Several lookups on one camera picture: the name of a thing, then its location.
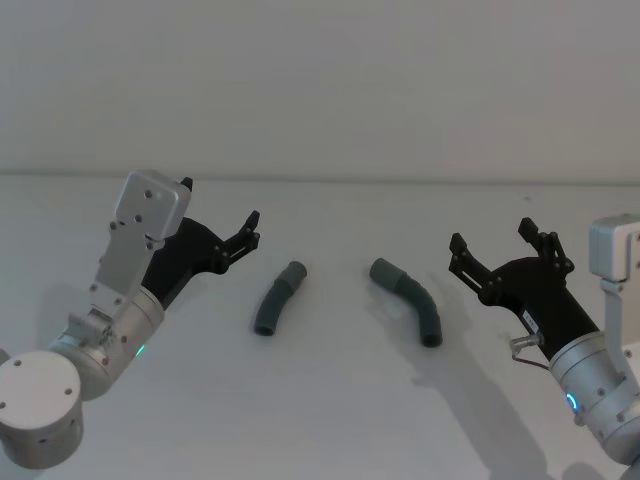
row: gray hose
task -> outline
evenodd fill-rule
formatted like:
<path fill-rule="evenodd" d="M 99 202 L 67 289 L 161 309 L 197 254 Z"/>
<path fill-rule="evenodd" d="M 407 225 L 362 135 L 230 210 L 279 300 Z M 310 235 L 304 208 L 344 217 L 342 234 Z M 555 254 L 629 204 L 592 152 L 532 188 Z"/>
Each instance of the gray hose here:
<path fill-rule="evenodd" d="M 384 258 L 379 258 L 373 263 L 369 276 L 382 288 L 404 298 L 416 309 L 422 345 L 433 348 L 442 344 L 438 309 L 422 285 Z"/>
<path fill-rule="evenodd" d="M 307 269 L 303 264 L 291 262 L 276 278 L 256 315 L 256 321 L 253 324 L 253 331 L 256 334 L 270 337 L 275 333 L 284 305 L 296 293 L 306 276 Z"/>

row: white table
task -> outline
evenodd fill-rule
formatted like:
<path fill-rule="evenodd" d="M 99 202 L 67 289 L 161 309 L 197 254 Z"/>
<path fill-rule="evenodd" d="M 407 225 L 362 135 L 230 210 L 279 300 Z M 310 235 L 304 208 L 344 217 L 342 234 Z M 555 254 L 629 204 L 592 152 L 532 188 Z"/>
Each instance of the white table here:
<path fill-rule="evenodd" d="M 121 185 L 0 178 L 0 346 L 9 353 L 44 347 L 63 329 Z M 560 233 L 576 263 L 570 289 L 602 325 L 588 227 L 640 210 L 640 189 L 196 181 L 189 215 L 227 236 L 254 208 L 258 251 L 189 284 L 144 355 L 85 404 L 71 459 L 30 472 L 0 456 L 2 480 L 619 478 L 624 469 L 573 425 L 551 376 L 511 361 L 507 339 L 524 330 L 448 272 L 448 244 L 460 231 L 497 267 L 531 254 L 516 232 L 531 216 Z M 379 256 L 432 292 L 440 349 L 421 347 L 410 308 L 369 281 Z M 277 335 L 257 337 L 255 310 L 292 259 L 309 277 Z"/>

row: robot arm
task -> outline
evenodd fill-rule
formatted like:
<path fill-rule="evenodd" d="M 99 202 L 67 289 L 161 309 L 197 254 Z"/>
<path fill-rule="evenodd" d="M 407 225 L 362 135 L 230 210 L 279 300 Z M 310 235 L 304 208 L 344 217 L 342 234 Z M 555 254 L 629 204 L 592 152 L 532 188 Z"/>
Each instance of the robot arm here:
<path fill-rule="evenodd" d="M 629 358 L 640 339 L 636 315 L 640 269 L 640 217 L 613 217 L 591 228 L 592 273 L 607 295 L 606 331 L 600 332 L 566 288 L 573 263 L 557 234 L 538 233 L 525 218 L 521 236 L 538 258 L 514 260 L 491 272 L 475 260 L 459 234 L 451 241 L 450 270 L 482 303 L 515 313 L 549 360 L 578 425 L 587 425 L 614 461 L 632 465 L 640 456 L 640 389 Z"/>
<path fill-rule="evenodd" d="M 66 460 L 82 439 L 82 401 L 109 390 L 192 276 L 222 274 L 257 248 L 257 212 L 223 242 L 184 218 L 191 189 L 190 179 L 131 173 L 86 302 L 72 309 L 67 329 L 49 351 L 0 351 L 0 441 L 15 463 L 42 469 Z"/>

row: curved tube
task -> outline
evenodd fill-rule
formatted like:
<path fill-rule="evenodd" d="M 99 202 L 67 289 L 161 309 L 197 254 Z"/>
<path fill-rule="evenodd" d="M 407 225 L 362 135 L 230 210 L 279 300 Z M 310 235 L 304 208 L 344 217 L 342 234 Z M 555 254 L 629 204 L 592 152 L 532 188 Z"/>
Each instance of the curved tube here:
<path fill-rule="evenodd" d="M 373 263 L 369 276 L 382 288 L 404 298 L 416 309 L 422 345 L 433 348 L 442 344 L 438 309 L 422 285 L 384 258 L 379 258 Z"/>
<path fill-rule="evenodd" d="M 263 337 L 270 337 L 276 331 L 280 313 L 307 276 L 307 269 L 300 262 L 291 262 L 276 278 L 273 287 L 262 301 L 253 331 Z"/>

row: blue led light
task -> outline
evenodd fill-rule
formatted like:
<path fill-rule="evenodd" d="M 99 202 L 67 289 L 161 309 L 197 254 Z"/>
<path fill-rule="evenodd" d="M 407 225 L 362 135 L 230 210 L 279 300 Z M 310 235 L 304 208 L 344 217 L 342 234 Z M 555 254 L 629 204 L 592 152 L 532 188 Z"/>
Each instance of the blue led light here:
<path fill-rule="evenodd" d="M 573 410 L 574 412 L 578 411 L 578 401 L 576 400 L 576 397 L 574 397 L 570 393 L 567 393 L 567 402 L 569 402 L 571 410 Z"/>

